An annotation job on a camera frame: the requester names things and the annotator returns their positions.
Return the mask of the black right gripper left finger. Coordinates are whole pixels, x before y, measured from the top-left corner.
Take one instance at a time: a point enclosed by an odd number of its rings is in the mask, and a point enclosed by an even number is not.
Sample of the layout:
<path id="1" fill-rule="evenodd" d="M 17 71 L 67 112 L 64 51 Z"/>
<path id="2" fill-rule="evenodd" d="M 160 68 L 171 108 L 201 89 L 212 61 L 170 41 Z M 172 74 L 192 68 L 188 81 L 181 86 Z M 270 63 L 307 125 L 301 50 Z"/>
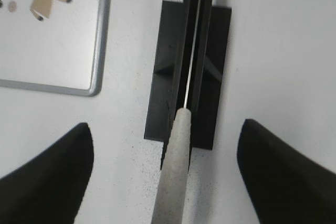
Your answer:
<path id="1" fill-rule="evenodd" d="M 89 126 L 79 123 L 1 178 L 1 223 L 74 223 L 93 162 Z"/>

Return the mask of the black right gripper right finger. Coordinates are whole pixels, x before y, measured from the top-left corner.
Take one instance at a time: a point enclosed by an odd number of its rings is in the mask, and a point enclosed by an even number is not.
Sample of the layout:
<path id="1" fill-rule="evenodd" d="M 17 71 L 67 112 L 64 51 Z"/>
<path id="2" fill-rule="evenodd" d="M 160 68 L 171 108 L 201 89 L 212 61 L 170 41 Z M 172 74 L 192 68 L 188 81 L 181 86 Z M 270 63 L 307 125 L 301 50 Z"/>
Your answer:
<path id="1" fill-rule="evenodd" d="M 237 163 L 260 223 L 335 223 L 335 173 L 253 119 L 241 129 Z"/>

